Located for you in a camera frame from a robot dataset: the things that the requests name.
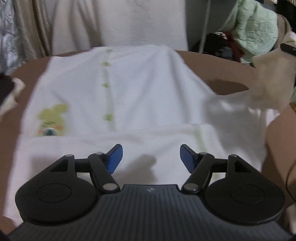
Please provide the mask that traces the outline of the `white baby garment green trim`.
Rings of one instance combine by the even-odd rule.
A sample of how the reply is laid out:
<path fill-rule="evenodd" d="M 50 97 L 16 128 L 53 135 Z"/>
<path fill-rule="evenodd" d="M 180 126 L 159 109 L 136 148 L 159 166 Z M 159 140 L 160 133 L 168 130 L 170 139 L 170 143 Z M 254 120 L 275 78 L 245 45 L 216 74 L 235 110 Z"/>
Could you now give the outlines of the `white baby garment green trim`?
<path fill-rule="evenodd" d="M 262 86 L 220 95 L 167 46 L 94 48 L 53 57 L 21 117 L 4 216 L 22 219 L 17 190 L 66 154 L 86 158 L 123 146 L 114 178 L 124 184 L 182 185 L 187 144 L 217 158 L 237 154 L 257 170 L 279 111 Z"/>

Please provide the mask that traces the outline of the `mint green quilted blanket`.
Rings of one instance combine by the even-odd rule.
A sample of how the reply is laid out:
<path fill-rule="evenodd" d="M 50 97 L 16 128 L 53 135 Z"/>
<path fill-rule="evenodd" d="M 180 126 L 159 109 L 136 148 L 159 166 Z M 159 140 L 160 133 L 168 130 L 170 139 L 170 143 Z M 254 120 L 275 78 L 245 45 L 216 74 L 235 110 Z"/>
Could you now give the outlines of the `mint green quilted blanket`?
<path fill-rule="evenodd" d="M 221 31 L 231 33 L 243 51 L 242 63 L 268 53 L 278 40 L 277 14 L 254 0 L 237 1 Z"/>

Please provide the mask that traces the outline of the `dark folded garment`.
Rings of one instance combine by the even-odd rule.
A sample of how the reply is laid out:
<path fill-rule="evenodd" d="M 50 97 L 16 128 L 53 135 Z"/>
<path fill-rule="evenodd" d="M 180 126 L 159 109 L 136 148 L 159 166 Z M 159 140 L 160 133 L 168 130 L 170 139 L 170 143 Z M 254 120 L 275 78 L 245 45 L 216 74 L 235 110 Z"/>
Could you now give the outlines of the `dark folded garment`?
<path fill-rule="evenodd" d="M 15 88 L 15 83 L 9 75 L 5 75 L 3 72 L 0 73 L 0 105 L 4 102 L 6 97 Z"/>

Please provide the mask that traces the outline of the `grey patterned fabric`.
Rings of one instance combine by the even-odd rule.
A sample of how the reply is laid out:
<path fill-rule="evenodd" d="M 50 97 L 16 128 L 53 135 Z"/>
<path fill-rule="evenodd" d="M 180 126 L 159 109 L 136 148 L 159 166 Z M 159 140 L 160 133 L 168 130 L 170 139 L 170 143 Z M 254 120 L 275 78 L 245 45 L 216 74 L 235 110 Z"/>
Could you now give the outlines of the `grey patterned fabric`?
<path fill-rule="evenodd" d="M 13 1 L 1 1 L 1 72 L 11 74 L 24 61 Z"/>

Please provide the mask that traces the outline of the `white hanging curtain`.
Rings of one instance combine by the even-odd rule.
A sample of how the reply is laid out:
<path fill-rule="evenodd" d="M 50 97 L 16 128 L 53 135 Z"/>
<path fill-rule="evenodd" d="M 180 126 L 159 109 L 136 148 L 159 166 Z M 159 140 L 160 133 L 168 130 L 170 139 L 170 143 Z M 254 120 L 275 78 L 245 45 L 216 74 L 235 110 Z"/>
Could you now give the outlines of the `white hanging curtain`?
<path fill-rule="evenodd" d="M 52 54 L 163 44 L 187 50 L 184 1 L 45 1 Z"/>

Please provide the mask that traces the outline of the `beige hanging curtain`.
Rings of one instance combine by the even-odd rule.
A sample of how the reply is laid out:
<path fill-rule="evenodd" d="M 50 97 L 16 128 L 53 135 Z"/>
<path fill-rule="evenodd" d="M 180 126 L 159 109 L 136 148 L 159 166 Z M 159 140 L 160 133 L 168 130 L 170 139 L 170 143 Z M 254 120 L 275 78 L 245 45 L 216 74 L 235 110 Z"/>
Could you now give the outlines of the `beige hanging curtain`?
<path fill-rule="evenodd" d="M 28 60 L 50 56 L 51 27 L 46 13 L 45 1 L 13 1 L 16 22 Z"/>

